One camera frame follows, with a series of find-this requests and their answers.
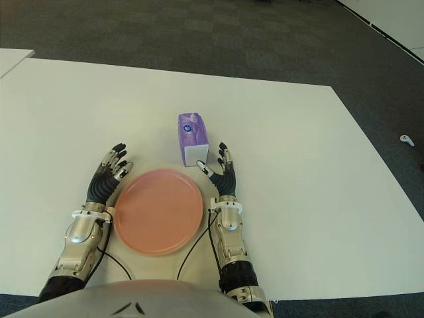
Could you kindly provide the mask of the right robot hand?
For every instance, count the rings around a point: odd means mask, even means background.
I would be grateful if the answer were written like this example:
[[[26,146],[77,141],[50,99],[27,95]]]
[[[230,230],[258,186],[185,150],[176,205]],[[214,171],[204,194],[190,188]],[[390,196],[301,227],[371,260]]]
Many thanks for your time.
[[[220,196],[233,196],[235,197],[237,179],[233,164],[233,158],[229,148],[224,142],[219,144],[219,155],[217,159],[222,173],[218,174],[213,171],[205,162],[198,160],[197,167],[209,178],[211,183],[215,186]]]

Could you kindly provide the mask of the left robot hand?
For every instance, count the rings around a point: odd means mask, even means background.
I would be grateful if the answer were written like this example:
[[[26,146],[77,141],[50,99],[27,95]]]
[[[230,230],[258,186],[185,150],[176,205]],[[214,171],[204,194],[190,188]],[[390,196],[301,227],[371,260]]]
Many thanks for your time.
[[[126,147],[126,144],[119,143],[103,157],[90,181],[86,203],[105,205],[121,180],[130,173],[133,163],[123,160]]]

